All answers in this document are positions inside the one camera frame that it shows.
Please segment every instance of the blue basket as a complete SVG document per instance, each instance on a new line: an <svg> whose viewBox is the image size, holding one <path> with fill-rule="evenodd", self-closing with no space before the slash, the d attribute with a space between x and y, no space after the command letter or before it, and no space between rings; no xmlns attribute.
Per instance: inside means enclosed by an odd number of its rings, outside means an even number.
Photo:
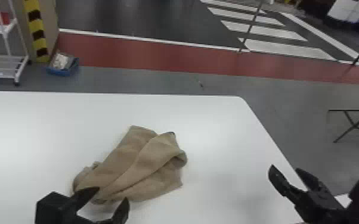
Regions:
<svg viewBox="0 0 359 224"><path fill-rule="evenodd" d="M49 74L54 74L56 76L70 76L74 74L79 67L79 58L74 58L74 61L72 62L72 66L69 69L55 69L52 67L47 67L46 70Z"/></svg>

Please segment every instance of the yellow and black striped pole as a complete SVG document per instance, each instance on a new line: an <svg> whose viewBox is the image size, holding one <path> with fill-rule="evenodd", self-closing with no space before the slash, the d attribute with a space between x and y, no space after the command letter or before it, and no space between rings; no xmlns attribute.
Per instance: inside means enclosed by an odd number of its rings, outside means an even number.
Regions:
<svg viewBox="0 0 359 224"><path fill-rule="evenodd" d="M38 0L23 0L37 62L49 61L49 52Z"/></svg>

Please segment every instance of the gray floor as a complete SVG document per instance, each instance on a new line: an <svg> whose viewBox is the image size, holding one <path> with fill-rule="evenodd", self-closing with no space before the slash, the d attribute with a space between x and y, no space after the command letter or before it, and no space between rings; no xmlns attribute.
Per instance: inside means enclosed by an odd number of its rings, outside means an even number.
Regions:
<svg viewBox="0 0 359 224"><path fill-rule="evenodd" d="M26 68L21 82L16 88L11 80L0 80L0 91L237 95L293 167L317 175L333 194L348 192L359 179L359 131L332 143L348 122L342 114L327 112L359 108L359 85L99 67L56 77L39 65Z"/></svg>

